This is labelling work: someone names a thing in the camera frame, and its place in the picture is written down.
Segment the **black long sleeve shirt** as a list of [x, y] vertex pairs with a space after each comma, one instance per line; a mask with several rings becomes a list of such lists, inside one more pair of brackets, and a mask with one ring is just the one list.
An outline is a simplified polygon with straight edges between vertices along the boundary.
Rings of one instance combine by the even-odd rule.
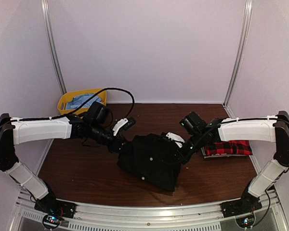
[[140, 180], [174, 192], [181, 171], [178, 149], [165, 135], [136, 135], [130, 141], [130, 153], [119, 154], [117, 165]]

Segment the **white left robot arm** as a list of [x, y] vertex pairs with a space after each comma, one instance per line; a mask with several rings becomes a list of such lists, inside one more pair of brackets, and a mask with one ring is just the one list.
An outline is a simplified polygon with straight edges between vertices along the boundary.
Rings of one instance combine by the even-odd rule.
[[89, 138], [118, 152], [124, 144], [120, 130], [129, 120], [119, 120], [112, 129], [104, 128], [99, 119], [85, 119], [75, 114], [48, 118], [18, 118], [0, 116], [0, 171], [16, 180], [48, 213], [54, 214], [60, 204], [49, 186], [41, 180], [16, 154], [17, 146], [37, 144], [56, 139]]

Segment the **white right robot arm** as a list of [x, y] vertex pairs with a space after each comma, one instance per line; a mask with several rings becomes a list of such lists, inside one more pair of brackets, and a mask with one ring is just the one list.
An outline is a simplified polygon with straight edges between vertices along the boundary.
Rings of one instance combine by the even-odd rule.
[[[224, 109], [202, 111], [200, 116], [209, 123], [214, 118], [229, 117]], [[186, 202], [183, 204], [199, 204], [241, 197], [246, 185], [273, 157], [276, 145], [266, 141], [250, 141], [252, 156], [221, 157], [203, 159], [201, 153], [194, 154], [179, 176], [177, 189], [179, 193], [186, 191]], [[289, 204], [289, 172], [283, 174], [275, 183], [275, 190], [281, 203]]]

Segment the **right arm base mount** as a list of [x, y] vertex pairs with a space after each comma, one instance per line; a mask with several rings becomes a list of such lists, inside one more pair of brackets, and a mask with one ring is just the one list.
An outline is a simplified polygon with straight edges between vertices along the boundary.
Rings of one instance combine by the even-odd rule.
[[239, 199], [221, 203], [224, 218], [252, 213], [261, 208], [262, 203], [259, 197], [255, 197], [247, 191], [244, 191]]

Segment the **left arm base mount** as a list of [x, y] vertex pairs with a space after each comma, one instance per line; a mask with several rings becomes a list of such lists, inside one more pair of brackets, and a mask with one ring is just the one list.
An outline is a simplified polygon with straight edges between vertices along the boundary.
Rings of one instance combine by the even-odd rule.
[[75, 214], [76, 204], [58, 200], [53, 190], [46, 184], [48, 193], [42, 199], [38, 199], [29, 190], [30, 198], [35, 203], [34, 209], [50, 215], [55, 215], [61, 218], [73, 218]]

